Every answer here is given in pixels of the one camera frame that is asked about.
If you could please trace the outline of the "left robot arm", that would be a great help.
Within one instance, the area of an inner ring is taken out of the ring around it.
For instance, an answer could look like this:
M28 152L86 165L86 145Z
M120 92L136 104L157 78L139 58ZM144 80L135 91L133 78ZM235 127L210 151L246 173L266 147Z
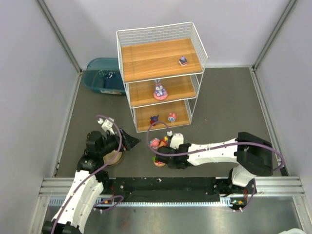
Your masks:
M110 188L107 171L99 168L104 165L104 157L112 152L129 151L140 143L140 139L120 129L120 135L107 130L88 133L86 148L80 158L75 177L59 211L51 221L45 221L43 234L82 234L87 219L98 196Z

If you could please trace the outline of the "purple bunny pink donut toy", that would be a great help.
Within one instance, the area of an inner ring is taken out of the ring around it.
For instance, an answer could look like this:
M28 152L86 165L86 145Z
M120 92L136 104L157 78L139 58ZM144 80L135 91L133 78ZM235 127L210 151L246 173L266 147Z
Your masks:
M161 79L155 79L154 98L156 100L165 100L168 96L167 90L161 84Z

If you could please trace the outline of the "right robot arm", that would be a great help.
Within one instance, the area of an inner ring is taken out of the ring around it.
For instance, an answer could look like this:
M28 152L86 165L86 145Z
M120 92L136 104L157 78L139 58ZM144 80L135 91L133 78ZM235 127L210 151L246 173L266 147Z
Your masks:
M271 143L247 132L221 143L184 143L182 134L170 137L170 145L159 146L153 160L172 169L186 169L208 163L234 163L225 183L216 183L219 194L245 192L257 176L273 175Z

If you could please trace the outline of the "small purple cake toy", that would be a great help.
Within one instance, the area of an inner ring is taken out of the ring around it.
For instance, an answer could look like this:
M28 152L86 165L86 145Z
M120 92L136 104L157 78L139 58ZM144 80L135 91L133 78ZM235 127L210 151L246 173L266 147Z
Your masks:
M179 59L179 64L181 66L186 66L188 64L188 61L187 61L187 59L184 56L181 56L180 59Z

